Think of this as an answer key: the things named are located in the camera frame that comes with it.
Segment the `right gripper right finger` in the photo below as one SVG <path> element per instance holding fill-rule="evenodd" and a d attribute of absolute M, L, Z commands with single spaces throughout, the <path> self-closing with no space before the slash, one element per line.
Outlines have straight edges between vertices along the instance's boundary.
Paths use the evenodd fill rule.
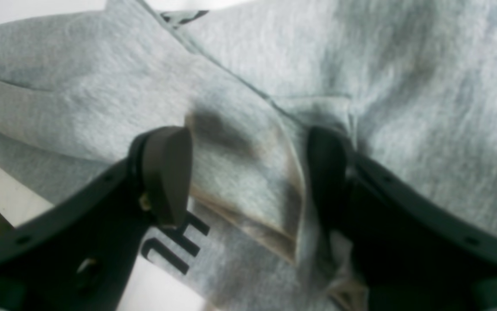
<path fill-rule="evenodd" d="M 341 133 L 309 131 L 312 199 L 329 249 L 347 238 L 367 311 L 497 311 L 497 238 L 418 195 Z"/>

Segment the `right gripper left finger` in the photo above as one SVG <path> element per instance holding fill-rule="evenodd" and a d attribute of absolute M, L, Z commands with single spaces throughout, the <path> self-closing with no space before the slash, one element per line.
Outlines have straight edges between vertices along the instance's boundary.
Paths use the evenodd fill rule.
<path fill-rule="evenodd" d="M 147 230 L 185 221 L 192 161 L 188 128 L 143 133 L 73 197 L 1 235 L 0 308 L 114 311 Z"/>

